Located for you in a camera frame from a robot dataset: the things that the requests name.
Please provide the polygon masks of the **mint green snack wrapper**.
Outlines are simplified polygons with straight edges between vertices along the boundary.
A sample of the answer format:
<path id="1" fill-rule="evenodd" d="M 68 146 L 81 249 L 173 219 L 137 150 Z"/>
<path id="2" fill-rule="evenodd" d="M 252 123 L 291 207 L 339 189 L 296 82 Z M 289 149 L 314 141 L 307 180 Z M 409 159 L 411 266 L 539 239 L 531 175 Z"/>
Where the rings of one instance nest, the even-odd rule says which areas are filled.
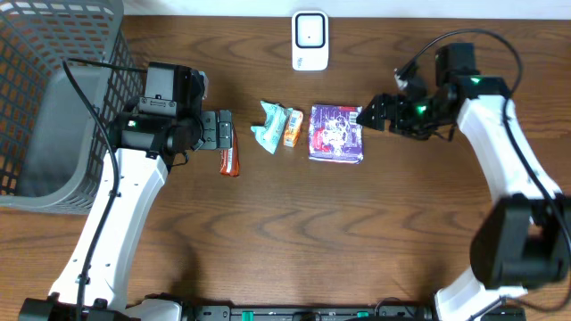
<path id="1" fill-rule="evenodd" d="M 251 131 L 258 144 L 267 152 L 274 154 L 293 109 L 264 101 L 261 101 L 261 107 L 266 113 L 264 125 L 251 126 Z"/>

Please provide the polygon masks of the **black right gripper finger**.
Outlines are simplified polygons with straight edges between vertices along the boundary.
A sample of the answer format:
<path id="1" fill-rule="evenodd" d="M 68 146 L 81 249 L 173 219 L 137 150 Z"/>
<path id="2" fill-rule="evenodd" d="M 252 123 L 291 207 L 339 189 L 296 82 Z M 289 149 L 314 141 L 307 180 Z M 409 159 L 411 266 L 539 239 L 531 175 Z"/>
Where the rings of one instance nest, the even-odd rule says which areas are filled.
<path id="1" fill-rule="evenodd" d="M 356 119 L 359 125 L 377 131 L 385 130 L 386 115 L 383 111 L 363 111 Z"/>
<path id="2" fill-rule="evenodd" d="M 368 106 L 363 110 L 366 115 L 386 115 L 388 94 L 375 95 Z"/>

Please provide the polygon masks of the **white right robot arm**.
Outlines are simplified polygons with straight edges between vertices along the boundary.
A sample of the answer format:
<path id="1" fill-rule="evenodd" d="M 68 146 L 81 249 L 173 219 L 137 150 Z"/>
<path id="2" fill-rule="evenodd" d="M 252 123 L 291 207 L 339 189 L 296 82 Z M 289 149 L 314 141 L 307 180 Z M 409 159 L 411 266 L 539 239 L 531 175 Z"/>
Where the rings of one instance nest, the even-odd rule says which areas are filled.
<path id="1" fill-rule="evenodd" d="M 435 53 L 437 91 L 428 95 L 410 62 L 395 73 L 401 93 L 375 96 L 357 117 L 366 128 L 416 140 L 442 126 L 471 144 L 492 210 L 470 245 L 470 266 L 434 296 L 438 320 L 481 320 L 506 300 L 570 272 L 570 200 L 543 170 L 518 124 L 512 88 L 484 76 L 470 43 Z"/>

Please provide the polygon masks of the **orange juice carton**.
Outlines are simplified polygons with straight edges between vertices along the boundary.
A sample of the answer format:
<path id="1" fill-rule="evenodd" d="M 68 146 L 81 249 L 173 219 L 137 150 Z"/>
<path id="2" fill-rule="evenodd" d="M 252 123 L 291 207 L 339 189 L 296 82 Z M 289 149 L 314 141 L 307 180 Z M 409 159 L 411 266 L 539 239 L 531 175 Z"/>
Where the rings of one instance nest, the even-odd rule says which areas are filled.
<path id="1" fill-rule="evenodd" d="M 285 126 L 283 144 L 287 147 L 295 147 L 302 131 L 303 113 L 292 110 Z"/>

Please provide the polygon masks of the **purple sanitary pad pack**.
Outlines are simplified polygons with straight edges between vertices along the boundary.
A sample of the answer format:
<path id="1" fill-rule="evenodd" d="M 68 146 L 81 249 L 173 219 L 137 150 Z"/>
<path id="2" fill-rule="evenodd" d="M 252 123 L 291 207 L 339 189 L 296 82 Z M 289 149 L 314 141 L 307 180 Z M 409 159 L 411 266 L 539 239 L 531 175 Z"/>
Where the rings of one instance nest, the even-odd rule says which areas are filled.
<path id="1" fill-rule="evenodd" d="M 362 107 L 316 104 L 311 107 L 308 132 L 309 159 L 359 164 L 363 161 Z"/>

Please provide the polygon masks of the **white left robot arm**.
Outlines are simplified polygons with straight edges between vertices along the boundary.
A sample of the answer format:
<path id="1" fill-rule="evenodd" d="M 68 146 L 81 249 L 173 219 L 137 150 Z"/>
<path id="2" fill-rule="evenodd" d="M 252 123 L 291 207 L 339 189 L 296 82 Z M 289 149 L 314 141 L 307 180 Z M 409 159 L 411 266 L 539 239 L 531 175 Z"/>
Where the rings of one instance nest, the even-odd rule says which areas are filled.
<path id="1" fill-rule="evenodd" d="M 145 221 L 175 158 L 233 146 L 232 114 L 203 111 L 208 78 L 182 65 L 152 62 L 145 91 L 108 125 L 101 181 L 79 242 L 43 300 L 27 298 L 20 320 L 172 320 L 188 317 L 168 294 L 128 305 L 128 279 Z"/>

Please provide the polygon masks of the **red snack bar wrapper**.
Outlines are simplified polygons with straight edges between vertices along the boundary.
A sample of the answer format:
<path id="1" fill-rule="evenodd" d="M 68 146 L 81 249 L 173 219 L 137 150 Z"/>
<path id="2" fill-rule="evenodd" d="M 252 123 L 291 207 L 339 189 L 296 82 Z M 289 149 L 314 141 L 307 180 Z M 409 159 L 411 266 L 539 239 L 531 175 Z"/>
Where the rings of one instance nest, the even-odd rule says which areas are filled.
<path id="1" fill-rule="evenodd" d="M 238 177 L 240 170 L 239 150 L 236 131 L 232 132 L 232 147 L 222 150 L 219 173 L 227 177 Z"/>

